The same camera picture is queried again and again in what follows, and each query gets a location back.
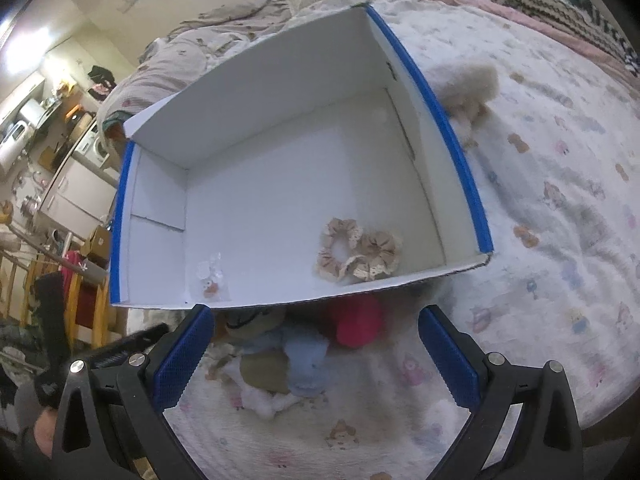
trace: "beige scrunchie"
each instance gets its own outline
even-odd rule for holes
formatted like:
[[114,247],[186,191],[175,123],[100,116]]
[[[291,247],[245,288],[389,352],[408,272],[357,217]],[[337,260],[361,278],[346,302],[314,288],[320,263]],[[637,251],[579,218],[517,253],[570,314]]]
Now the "beige scrunchie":
[[[345,262],[338,261],[332,252],[335,239],[340,234],[346,235],[352,251]],[[316,270],[332,282],[340,281],[347,273],[370,282],[382,274],[389,276],[398,269],[400,249],[401,242],[392,233],[376,231],[364,234],[355,220],[333,218],[322,232]]]
[[325,226],[320,237],[321,249],[316,261],[316,269],[320,276],[331,282],[343,279],[348,265],[353,261],[352,257],[346,262],[340,262],[331,250],[336,238],[341,234],[346,236],[349,248],[353,251],[362,238],[362,228],[353,219],[340,220],[339,218],[333,218]]

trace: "white blanket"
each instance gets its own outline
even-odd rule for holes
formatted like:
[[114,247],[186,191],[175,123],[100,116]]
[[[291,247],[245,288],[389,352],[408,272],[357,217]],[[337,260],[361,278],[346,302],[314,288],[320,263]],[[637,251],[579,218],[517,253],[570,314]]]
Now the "white blanket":
[[[343,2],[327,0],[287,26]],[[497,68],[500,95],[474,123],[466,152],[495,257],[420,293],[383,294],[385,336],[330,350],[326,393],[270,422],[242,409],[231,385],[207,380],[212,349],[166,412],[210,478],[425,478],[467,415],[417,336],[417,312],[431,302],[485,351],[514,364],[560,361],[584,426],[638,386],[638,103],[590,61],[481,10],[373,4],[425,73],[469,57]],[[142,318],[133,313],[130,329]]]

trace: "brown cardboard box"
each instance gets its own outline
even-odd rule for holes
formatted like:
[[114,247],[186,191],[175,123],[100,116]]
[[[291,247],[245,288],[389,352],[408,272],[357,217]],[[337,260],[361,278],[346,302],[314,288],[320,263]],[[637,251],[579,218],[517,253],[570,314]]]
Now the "brown cardboard box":
[[95,228],[80,248],[80,254],[94,264],[106,267],[111,254],[111,232],[102,226]]

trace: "bright light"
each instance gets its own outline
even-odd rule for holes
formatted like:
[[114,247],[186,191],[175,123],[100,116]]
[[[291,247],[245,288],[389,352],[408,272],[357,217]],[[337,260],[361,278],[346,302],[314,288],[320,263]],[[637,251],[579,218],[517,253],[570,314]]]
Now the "bright light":
[[6,46],[6,65],[10,73],[36,68],[51,43],[47,28],[31,34],[9,37]]

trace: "blue gripper pad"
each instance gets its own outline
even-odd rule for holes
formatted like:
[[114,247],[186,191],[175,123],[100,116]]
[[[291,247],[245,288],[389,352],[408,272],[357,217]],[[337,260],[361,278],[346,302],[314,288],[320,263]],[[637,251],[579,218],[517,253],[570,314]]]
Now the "blue gripper pad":
[[215,328],[213,311],[196,305],[173,332],[149,352],[146,384],[151,404],[160,413],[178,404],[204,354]]
[[418,334],[456,404],[476,410],[487,383],[480,347],[471,336],[459,332],[436,305],[420,311]]

